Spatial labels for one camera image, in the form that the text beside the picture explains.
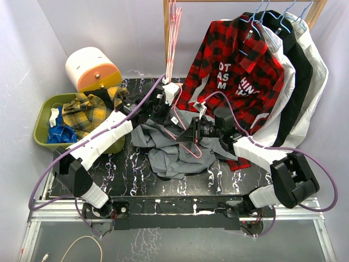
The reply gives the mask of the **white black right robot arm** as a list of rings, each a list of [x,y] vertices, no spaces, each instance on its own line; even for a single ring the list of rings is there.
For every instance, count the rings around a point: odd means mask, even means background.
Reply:
[[[218,138],[226,152],[244,158],[270,173],[270,185],[252,190],[238,204],[248,216],[257,216],[266,206],[282,204],[292,209],[320,189],[305,155],[254,145],[241,135],[228,108],[216,109],[213,122],[205,116],[193,117],[189,127],[176,140],[198,144],[203,138]]]

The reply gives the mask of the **pink wire hanger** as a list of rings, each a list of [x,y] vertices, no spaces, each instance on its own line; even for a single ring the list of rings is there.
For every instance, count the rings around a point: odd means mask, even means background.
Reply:
[[[179,97],[180,95],[182,94],[182,88],[180,89],[180,93],[175,97],[175,99],[173,100],[173,103],[172,103],[172,107],[171,109],[173,110],[175,116],[176,116],[176,119],[177,119],[177,123],[180,123],[181,126],[183,127],[184,130],[186,130],[186,126],[184,125],[183,121],[181,120],[181,118],[179,117],[179,115],[177,114],[177,111],[176,111],[176,105],[178,103],[178,100],[179,100]],[[199,159],[202,157],[202,151],[200,150],[200,148],[195,145],[196,149],[198,150],[199,152],[199,155],[197,156],[196,154],[194,154],[190,149],[188,149],[185,145],[183,145],[182,143],[179,143],[187,152],[189,152],[193,157]]]

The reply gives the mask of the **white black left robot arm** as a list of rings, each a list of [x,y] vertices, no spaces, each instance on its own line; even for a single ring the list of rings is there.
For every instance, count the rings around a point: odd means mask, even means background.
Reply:
[[[67,148],[55,150],[53,170],[56,180],[74,197],[92,205],[98,217],[108,217],[112,213],[112,201],[93,181],[89,169],[115,142],[148,119],[163,123],[175,97],[175,93],[155,89],[150,95],[136,94],[124,99],[85,138]]]

